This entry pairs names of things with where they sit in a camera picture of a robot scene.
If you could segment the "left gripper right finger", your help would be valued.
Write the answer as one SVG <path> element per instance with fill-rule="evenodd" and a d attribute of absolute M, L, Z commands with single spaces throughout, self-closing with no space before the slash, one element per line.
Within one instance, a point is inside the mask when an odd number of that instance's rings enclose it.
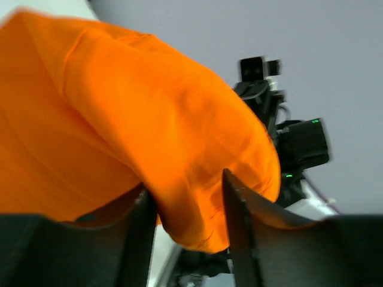
<path fill-rule="evenodd" d="M 223 198 L 237 286 L 381 286 L 382 216 L 312 221 L 223 171 Z"/>

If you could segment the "orange bucket hat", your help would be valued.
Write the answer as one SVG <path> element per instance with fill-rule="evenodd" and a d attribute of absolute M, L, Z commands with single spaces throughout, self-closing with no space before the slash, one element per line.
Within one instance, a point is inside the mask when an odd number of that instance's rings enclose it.
<path fill-rule="evenodd" d="M 270 201 L 265 126 L 154 35 L 18 10 L 1 25 L 1 212 L 72 221 L 144 184 L 185 248 L 226 249 L 221 174 Z"/>

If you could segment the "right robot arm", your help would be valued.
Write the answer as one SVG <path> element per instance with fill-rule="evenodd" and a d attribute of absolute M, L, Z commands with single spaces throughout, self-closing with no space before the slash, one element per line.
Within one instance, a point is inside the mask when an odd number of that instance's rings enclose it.
<path fill-rule="evenodd" d="M 305 176 L 304 171 L 330 160 L 322 119 L 293 120 L 278 90 L 279 60 L 263 56 L 241 59 L 234 91 L 261 119 L 275 145 L 282 170 L 276 203 L 305 218 L 323 219 L 338 210 Z M 192 252 L 173 244 L 155 286 L 234 286 L 229 250 L 217 254 Z"/>

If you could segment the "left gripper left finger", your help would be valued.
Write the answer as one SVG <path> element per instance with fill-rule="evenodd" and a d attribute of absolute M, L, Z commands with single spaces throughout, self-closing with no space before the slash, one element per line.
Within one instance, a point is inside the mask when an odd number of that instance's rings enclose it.
<path fill-rule="evenodd" d="M 1 215 L 2 286 L 145 286 L 156 204 L 135 188 L 78 222 Z"/>

